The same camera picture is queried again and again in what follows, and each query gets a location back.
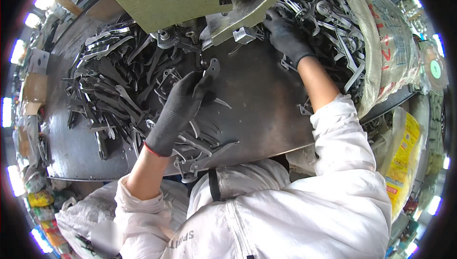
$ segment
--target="black work glove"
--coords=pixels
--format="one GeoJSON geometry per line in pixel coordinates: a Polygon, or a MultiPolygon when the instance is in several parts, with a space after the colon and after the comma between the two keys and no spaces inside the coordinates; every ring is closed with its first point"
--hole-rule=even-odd
{"type": "Polygon", "coordinates": [[[150,151],[169,157],[179,132],[197,114],[203,97],[213,82],[213,77],[202,72],[191,72],[178,81],[168,96],[156,125],[144,144],[150,151]]]}
{"type": "Polygon", "coordinates": [[[301,58],[316,56],[316,53],[306,41],[305,33],[285,17],[283,10],[272,7],[266,11],[263,24],[271,32],[271,45],[289,57],[296,68],[301,58]]]}

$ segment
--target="label sticker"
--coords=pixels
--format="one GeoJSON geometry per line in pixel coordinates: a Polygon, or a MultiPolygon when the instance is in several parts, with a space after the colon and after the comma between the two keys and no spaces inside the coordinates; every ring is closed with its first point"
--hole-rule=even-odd
{"type": "Polygon", "coordinates": [[[436,60],[430,62],[430,71],[435,79],[439,79],[441,77],[441,67],[436,60]]]}

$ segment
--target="forearm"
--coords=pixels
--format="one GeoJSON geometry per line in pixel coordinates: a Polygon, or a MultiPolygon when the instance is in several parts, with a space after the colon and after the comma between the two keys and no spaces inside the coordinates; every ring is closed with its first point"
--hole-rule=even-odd
{"type": "Polygon", "coordinates": [[[297,66],[298,73],[308,92],[314,112],[332,102],[340,93],[321,63],[315,57],[305,57],[297,66]]]}
{"type": "Polygon", "coordinates": [[[125,187],[140,200],[157,197],[168,160],[169,157],[159,157],[143,147],[125,187]]]}

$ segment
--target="scrap metal bundle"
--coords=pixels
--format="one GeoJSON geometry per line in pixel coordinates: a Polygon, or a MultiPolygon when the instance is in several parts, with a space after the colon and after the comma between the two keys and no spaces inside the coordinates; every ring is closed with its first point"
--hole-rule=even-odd
{"type": "MultiPolygon", "coordinates": [[[[346,0],[279,0],[274,6],[307,33],[330,77],[357,102],[363,93],[365,44],[346,0]]],[[[281,65],[296,71],[286,56],[281,65]]]]}
{"type": "MultiPolygon", "coordinates": [[[[165,104],[173,85],[184,76],[179,63],[185,54],[192,52],[188,55],[195,56],[197,70],[207,64],[201,59],[198,35],[196,20],[146,34],[128,15],[104,31],[98,28],[97,34],[82,45],[67,78],[62,79],[69,83],[69,129],[81,114],[89,121],[88,131],[95,135],[101,159],[109,157],[109,139],[119,137],[138,156],[139,147],[160,115],[160,110],[151,111],[146,100],[155,96],[165,104]]],[[[213,58],[208,71],[215,78],[219,70],[219,62],[213,58]]],[[[192,135],[182,131],[174,149],[174,155],[179,155],[175,165],[186,179],[196,175],[194,168],[202,168],[233,145],[221,146],[200,132],[195,120],[189,130],[192,135]]]]}

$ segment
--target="cardboard box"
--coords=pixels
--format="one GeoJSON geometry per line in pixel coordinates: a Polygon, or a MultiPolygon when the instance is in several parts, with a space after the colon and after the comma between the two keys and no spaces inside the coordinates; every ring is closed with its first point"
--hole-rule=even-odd
{"type": "Polygon", "coordinates": [[[19,153],[23,157],[27,157],[30,151],[30,143],[28,141],[27,132],[24,131],[23,126],[18,127],[17,131],[19,132],[19,153]]]}
{"type": "Polygon", "coordinates": [[[33,48],[31,51],[28,71],[32,73],[46,74],[48,69],[49,52],[33,48]]]}
{"type": "Polygon", "coordinates": [[[27,73],[20,88],[21,102],[46,102],[48,90],[48,76],[40,73],[27,73]]]}
{"type": "Polygon", "coordinates": [[[22,115],[35,115],[38,108],[46,103],[48,76],[40,73],[27,73],[20,88],[19,101],[22,115]]]}
{"type": "Polygon", "coordinates": [[[37,115],[44,102],[22,102],[22,115],[37,115]]]}

